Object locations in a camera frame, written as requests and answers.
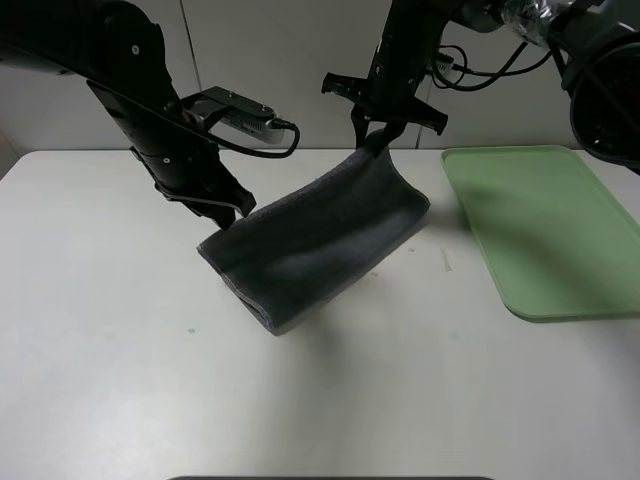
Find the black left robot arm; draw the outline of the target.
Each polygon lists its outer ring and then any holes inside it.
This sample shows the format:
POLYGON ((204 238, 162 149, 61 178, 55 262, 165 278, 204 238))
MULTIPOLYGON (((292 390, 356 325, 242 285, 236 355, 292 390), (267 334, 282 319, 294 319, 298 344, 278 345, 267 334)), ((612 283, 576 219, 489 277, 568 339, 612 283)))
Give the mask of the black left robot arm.
POLYGON ((77 74, 169 201, 228 229, 256 206, 176 92, 161 27, 127 1, 4 1, 1 62, 77 74))

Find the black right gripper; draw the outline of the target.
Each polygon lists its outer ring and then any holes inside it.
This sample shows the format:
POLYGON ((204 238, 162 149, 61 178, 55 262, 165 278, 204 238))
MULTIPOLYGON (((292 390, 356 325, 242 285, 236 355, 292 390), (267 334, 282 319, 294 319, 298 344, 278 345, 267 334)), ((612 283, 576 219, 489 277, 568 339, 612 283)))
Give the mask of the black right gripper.
POLYGON ((353 103, 350 118, 357 149, 367 138, 367 152, 377 156, 404 133, 408 124, 443 133, 448 116, 419 100, 416 91, 427 73, 427 63, 437 53, 447 23, 446 9, 391 9, 368 75, 325 76, 322 93, 353 103), (371 121, 385 126, 368 135, 371 121))

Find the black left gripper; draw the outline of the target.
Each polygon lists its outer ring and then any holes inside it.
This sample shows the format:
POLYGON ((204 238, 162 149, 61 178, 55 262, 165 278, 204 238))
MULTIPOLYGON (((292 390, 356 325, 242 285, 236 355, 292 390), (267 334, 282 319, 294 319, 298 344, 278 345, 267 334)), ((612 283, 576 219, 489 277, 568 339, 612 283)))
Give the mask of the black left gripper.
POLYGON ((131 151, 167 200, 229 229, 236 215, 256 207, 251 192, 220 161, 219 147, 193 135, 93 82, 103 107, 131 142, 131 151))

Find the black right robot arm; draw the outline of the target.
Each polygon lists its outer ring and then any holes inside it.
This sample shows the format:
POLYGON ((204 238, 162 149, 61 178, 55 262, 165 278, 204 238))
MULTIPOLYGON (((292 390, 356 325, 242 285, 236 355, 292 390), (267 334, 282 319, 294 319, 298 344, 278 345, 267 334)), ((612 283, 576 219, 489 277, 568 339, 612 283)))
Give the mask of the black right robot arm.
POLYGON ((329 73, 322 90, 352 102, 356 143, 371 122, 387 146, 409 124, 442 134, 446 114, 416 96, 425 77, 457 92, 512 75, 527 46, 546 50, 570 98, 571 128, 591 156, 639 170, 639 4, 636 1, 394 1, 365 78, 329 73), (463 86, 443 76, 442 36, 456 23, 478 33, 507 27, 521 39, 500 70, 463 86))

